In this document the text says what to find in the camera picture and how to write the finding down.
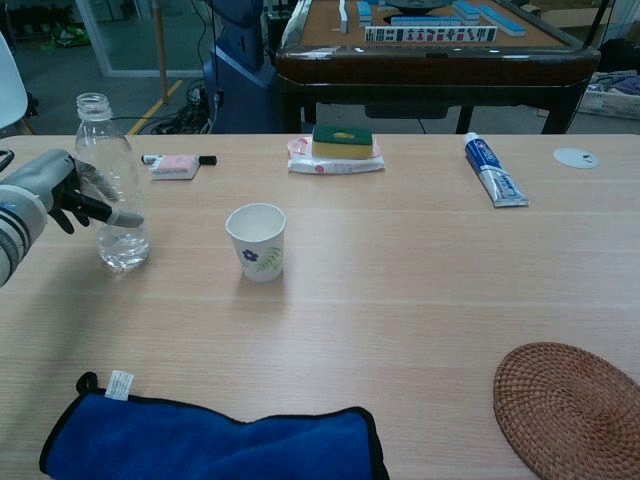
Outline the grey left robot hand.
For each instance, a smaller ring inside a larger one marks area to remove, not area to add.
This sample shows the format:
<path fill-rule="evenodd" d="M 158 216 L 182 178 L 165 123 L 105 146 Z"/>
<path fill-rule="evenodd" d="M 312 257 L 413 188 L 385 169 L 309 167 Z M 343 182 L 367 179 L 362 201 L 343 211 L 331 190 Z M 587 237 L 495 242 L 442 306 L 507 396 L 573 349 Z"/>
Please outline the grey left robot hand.
<path fill-rule="evenodd" d="M 33 240 L 48 219 L 72 234 L 67 213 L 83 226 L 91 220 L 128 229 L 141 226 L 142 214 L 116 205 L 122 198 L 105 174 L 60 149 L 45 152 L 1 181 L 1 212 Z"/>

